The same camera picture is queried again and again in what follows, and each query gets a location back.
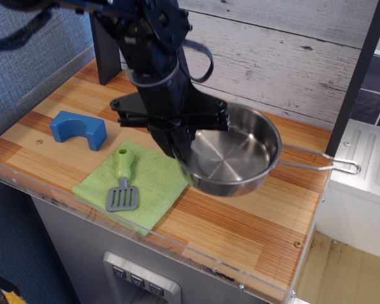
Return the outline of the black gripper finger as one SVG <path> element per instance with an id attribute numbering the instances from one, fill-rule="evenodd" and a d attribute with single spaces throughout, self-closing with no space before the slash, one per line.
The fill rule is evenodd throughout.
<path id="1" fill-rule="evenodd" d="M 195 139 L 197 127 L 189 122 L 181 122 L 175 128 L 175 145 L 178 148 L 190 148 Z"/>
<path id="2" fill-rule="evenodd" d="M 157 143 L 157 145 L 161 148 L 161 150 L 169 157 L 175 158 L 172 147 L 169 131 L 157 126 L 150 125 L 150 133 L 153 140 Z"/>

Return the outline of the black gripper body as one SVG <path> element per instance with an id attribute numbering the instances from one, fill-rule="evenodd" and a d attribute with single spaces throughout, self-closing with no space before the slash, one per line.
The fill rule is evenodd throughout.
<path id="1" fill-rule="evenodd" d="M 229 129 L 227 103 L 193 86 L 183 54 L 173 57 L 162 72 L 153 69 L 146 57 L 125 55 L 124 60 L 137 92 L 110 103 L 122 127 L 145 127 L 150 131 L 150 125 L 157 125 L 169 131 L 175 149 L 188 149 L 175 145 L 175 128 L 181 122 L 194 124 L 197 130 Z"/>

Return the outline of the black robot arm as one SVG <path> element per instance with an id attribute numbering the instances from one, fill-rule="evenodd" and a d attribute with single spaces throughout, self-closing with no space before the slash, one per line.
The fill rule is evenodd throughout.
<path id="1" fill-rule="evenodd" d="M 47 24 L 57 7 L 90 13 L 119 46 L 135 94 L 110 106 L 123 127 L 146 127 L 163 152 L 186 159 L 198 130 L 227 131 L 225 101 L 198 91 L 187 67 L 185 48 L 210 50 L 187 39 L 192 29 L 177 1 L 3 1 L 6 8 L 36 16 L 0 39 L 0 51 L 18 49 Z"/>

